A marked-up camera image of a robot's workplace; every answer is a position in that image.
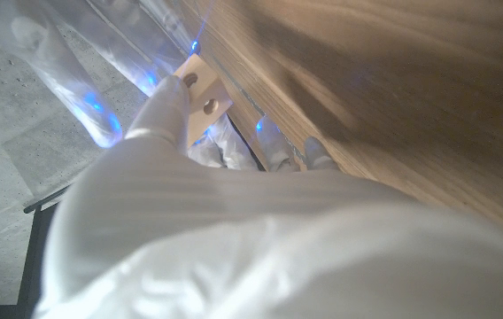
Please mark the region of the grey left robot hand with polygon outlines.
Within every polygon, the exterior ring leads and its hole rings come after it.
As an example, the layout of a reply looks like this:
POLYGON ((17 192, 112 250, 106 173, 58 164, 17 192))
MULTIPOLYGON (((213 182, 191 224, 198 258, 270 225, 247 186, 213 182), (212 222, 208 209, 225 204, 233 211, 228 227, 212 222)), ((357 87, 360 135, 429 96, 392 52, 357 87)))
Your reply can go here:
POLYGON ((162 80, 58 205, 36 318, 503 318, 503 229, 331 169, 205 167, 162 80))

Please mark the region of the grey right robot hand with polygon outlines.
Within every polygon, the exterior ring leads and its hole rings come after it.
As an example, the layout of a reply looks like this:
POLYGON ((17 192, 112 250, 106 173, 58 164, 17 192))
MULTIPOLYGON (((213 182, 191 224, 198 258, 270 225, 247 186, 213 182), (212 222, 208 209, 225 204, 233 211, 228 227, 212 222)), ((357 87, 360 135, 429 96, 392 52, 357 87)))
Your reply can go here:
POLYGON ((90 44, 146 96, 198 48, 181 14, 166 1, 1 0, 0 41, 27 62, 102 148, 122 128, 61 27, 90 44))

